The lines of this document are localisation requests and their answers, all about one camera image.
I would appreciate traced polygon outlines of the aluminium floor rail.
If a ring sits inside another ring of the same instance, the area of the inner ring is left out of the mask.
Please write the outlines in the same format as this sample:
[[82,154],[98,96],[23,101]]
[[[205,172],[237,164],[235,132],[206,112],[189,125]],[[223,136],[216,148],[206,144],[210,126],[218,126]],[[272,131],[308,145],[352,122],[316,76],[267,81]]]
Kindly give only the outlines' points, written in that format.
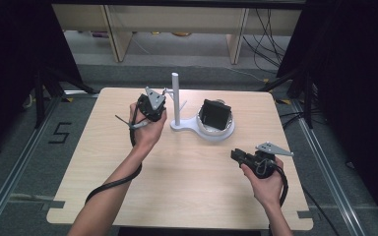
[[311,122],[304,118],[305,109],[302,107],[299,100],[294,99],[292,101],[292,108],[294,112],[302,114],[302,118],[299,119],[299,124],[302,132],[313,152],[313,155],[318,163],[318,166],[322,172],[322,175],[327,183],[327,186],[332,194],[332,197],[339,209],[346,227],[351,236],[367,236],[366,231],[363,229],[361,221],[359,220],[356,211],[350,203],[342,185],[337,178],[327,155],[323,151],[313,129],[311,128]]
[[48,101],[37,128],[32,108],[22,113],[0,147],[0,236],[63,236],[68,227],[47,221],[64,206],[56,192],[96,102],[78,90]]

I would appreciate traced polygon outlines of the person's right hand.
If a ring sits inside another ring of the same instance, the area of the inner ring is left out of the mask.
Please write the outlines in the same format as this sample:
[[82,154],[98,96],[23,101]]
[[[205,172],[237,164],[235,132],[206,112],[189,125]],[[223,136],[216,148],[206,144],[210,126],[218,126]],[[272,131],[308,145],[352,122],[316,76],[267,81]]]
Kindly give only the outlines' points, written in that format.
[[283,180],[277,171],[268,178],[259,179],[247,165],[242,164],[240,168],[250,181],[255,199],[264,209],[281,207]]

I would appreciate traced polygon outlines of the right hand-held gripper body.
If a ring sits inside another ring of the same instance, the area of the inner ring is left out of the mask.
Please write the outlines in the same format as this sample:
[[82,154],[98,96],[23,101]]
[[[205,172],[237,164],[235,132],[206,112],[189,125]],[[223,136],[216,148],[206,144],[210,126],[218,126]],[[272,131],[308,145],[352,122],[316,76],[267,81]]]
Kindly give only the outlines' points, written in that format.
[[270,177],[275,171],[284,175],[284,171],[276,162],[277,155],[293,156],[293,153],[270,142],[266,142],[256,145],[254,154],[244,153],[241,161],[253,171],[257,178],[265,179]]

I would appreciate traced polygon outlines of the light wooden desk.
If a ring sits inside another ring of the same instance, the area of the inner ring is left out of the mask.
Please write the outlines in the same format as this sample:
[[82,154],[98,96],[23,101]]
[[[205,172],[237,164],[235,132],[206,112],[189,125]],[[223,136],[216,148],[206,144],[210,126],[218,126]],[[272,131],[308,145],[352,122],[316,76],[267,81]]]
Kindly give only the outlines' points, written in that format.
[[226,36],[230,62],[236,64],[245,34],[289,36],[300,12],[260,8],[204,8],[54,4],[63,30],[105,31],[114,60],[124,60],[134,31],[217,33]]

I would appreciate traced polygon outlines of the black curtain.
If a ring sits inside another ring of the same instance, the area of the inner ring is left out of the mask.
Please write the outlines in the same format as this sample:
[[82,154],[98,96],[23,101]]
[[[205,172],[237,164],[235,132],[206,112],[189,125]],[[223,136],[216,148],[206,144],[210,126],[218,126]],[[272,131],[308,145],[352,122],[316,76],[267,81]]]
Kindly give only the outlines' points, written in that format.
[[0,138],[34,79],[79,84],[81,75],[50,0],[0,0]]
[[305,0],[279,72],[312,80],[323,112],[378,206],[378,0]]

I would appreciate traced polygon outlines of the person's left hand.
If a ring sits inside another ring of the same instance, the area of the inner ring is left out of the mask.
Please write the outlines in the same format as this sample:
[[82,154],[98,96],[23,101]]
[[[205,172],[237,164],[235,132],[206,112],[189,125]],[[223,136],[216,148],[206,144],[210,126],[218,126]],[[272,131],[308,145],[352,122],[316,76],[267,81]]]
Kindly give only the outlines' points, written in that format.
[[[138,110],[137,104],[130,105],[130,121],[141,122],[145,116]],[[167,112],[163,110],[161,117],[156,122],[149,122],[146,126],[138,128],[133,134],[133,147],[138,150],[150,151],[160,139],[164,123],[167,119]]]

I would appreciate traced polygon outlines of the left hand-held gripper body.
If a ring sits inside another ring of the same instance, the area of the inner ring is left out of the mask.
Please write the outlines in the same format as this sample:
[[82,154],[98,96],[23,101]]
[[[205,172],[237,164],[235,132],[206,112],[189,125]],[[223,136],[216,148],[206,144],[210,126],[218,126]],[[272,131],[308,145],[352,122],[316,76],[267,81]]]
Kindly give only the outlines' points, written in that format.
[[145,87],[145,92],[138,98],[137,107],[147,119],[156,122],[161,118],[165,109],[165,96],[149,87]]

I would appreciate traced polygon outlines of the white stand with post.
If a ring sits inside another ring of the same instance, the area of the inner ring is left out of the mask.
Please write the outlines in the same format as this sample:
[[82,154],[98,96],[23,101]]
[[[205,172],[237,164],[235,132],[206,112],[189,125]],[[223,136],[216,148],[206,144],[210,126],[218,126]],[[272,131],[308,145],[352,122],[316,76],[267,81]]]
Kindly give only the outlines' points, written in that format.
[[173,115],[174,118],[170,122],[170,128],[173,131],[180,132],[180,131],[191,131],[193,133],[196,133],[199,137],[202,139],[208,141],[208,142],[221,142],[225,139],[229,138],[235,129],[235,122],[233,119],[232,127],[230,128],[229,132],[227,134],[224,134],[223,136],[208,136],[201,132],[200,128],[198,127],[197,123],[197,113],[189,118],[189,119],[183,119],[180,116],[180,111],[184,107],[185,102],[180,103],[180,86],[179,86],[179,75],[177,73],[171,74],[171,88],[166,88],[164,90],[165,93],[167,93],[172,102],[173,102]]

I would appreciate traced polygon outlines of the black metal stand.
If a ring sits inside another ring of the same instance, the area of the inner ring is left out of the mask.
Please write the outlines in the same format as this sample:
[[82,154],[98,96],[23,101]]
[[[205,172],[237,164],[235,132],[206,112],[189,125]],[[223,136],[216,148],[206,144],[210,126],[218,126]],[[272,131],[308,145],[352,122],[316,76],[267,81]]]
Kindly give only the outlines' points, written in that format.
[[271,89],[274,89],[287,81],[291,81],[291,84],[286,92],[289,98],[299,98],[302,94],[304,95],[302,117],[304,118],[308,128],[312,129],[311,104],[313,82],[310,74],[303,67],[293,69],[292,71],[276,79],[274,82],[259,88],[259,91],[270,91]]
[[35,126],[37,128],[43,123],[44,118],[46,117],[43,93],[44,89],[48,91],[51,98],[61,98],[66,94],[66,92],[61,87],[60,83],[67,82],[68,84],[82,90],[85,94],[98,94],[98,90],[91,88],[83,83],[81,76],[69,76],[61,70],[48,66],[39,68],[34,76],[33,81],[36,106]]

